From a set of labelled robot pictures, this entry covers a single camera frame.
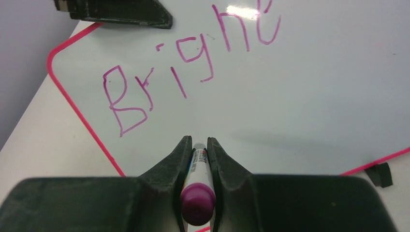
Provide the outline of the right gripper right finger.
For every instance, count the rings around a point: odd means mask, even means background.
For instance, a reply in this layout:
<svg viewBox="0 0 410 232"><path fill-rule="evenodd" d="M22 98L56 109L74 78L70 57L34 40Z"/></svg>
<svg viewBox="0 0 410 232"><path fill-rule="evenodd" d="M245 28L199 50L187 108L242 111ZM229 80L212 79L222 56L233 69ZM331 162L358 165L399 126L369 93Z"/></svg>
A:
<svg viewBox="0 0 410 232"><path fill-rule="evenodd" d="M339 175L252 174L214 137L207 152L216 192L213 232L395 232L376 190Z"/></svg>

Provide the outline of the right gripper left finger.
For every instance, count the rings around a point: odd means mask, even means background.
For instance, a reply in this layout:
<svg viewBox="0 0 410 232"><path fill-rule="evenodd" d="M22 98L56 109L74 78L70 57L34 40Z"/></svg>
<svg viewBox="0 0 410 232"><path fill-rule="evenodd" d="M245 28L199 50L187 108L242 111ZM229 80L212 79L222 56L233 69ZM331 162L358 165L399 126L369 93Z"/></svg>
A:
<svg viewBox="0 0 410 232"><path fill-rule="evenodd" d="M184 232L180 193L192 138L138 177L44 177L19 182L0 208L3 232Z"/></svg>

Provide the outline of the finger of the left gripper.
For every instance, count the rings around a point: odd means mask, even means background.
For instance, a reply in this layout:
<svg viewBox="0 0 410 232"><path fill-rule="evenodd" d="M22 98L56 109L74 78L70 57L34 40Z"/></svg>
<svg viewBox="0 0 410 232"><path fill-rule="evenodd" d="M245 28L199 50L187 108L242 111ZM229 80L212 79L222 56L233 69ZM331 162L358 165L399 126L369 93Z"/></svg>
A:
<svg viewBox="0 0 410 232"><path fill-rule="evenodd" d="M173 17L158 0L53 0L71 19L170 29Z"/></svg>

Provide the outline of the purple whiteboard marker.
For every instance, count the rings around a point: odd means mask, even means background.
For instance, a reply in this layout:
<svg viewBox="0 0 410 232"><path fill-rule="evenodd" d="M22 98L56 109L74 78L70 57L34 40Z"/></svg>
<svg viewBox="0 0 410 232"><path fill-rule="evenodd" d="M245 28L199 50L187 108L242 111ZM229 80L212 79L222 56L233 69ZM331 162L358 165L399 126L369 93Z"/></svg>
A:
<svg viewBox="0 0 410 232"><path fill-rule="evenodd" d="M206 146L193 145L188 174L180 194L181 215L192 226L203 226L213 217L216 194Z"/></svg>

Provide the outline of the pink-framed whiteboard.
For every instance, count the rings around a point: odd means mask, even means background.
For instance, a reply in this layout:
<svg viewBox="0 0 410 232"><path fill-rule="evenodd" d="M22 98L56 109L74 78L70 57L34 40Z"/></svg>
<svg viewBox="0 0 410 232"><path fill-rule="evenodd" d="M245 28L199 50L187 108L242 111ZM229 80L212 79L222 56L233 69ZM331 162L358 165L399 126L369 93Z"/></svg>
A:
<svg viewBox="0 0 410 232"><path fill-rule="evenodd" d="M184 135L268 174L342 174L409 149L409 1L162 5L171 29L93 23L47 64L119 174Z"/></svg>

